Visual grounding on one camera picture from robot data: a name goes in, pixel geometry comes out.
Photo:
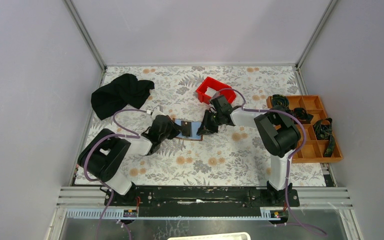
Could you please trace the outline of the brown leather card holder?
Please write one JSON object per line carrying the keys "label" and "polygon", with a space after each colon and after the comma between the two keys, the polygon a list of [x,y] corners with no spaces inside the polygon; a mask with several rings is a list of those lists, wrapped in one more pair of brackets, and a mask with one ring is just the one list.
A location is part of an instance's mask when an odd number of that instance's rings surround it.
{"label": "brown leather card holder", "polygon": [[201,126],[200,121],[186,121],[182,119],[173,119],[174,122],[181,126],[181,132],[175,137],[176,139],[186,140],[186,141],[202,141],[203,136],[198,135],[197,132]]}

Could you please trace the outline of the black VIP credit card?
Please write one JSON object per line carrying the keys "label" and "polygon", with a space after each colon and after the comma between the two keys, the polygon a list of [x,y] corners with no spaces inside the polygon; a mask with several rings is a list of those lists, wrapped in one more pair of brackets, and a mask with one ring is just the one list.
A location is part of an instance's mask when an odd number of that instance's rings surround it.
{"label": "black VIP credit card", "polygon": [[181,135],[190,138],[192,136],[192,126],[189,121],[181,121]]}

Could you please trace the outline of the stack of credit cards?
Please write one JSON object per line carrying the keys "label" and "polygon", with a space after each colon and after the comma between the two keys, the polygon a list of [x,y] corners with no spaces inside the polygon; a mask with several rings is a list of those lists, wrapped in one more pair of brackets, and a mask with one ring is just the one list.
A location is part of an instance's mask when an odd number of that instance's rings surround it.
{"label": "stack of credit cards", "polygon": [[211,87],[208,87],[205,91],[205,95],[213,97],[214,95],[219,95],[220,92],[216,89],[213,89]]}

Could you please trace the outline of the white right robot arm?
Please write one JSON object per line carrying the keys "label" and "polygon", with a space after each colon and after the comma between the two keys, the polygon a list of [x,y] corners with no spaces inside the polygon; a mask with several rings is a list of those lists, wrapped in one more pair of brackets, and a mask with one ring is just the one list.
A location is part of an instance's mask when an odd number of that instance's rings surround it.
{"label": "white right robot arm", "polygon": [[301,132],[296,127],[299,120],[281,105],[269,109],[232,106],[223,95],[211,99],[210,104],[213,110],[205,111],[196,134],[215,134],[223,125],[256,129],[263,146],[270,153],[272,173],[267,184],[269,190],[266,198],[273,206],[281,205],[287,199],[285,191],[291,186],[291,158],[301,140]]}

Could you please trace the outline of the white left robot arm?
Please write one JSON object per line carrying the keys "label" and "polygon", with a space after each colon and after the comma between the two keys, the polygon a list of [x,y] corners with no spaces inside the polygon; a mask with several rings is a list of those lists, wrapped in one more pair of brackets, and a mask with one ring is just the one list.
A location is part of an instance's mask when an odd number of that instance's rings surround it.
{"label": "white left robot arm", "polygon": [[89,181],[99,181],[116,192],[116,199],[124,206],[132,204],[134,185],[121,170],[125,156],[150,156],[157,152],[163,141],[177,137],[182,126],[167,115],[157,115],[140,136],[125,136],[110,129],[102,129],[80,153],[77,164],[83,168]]}

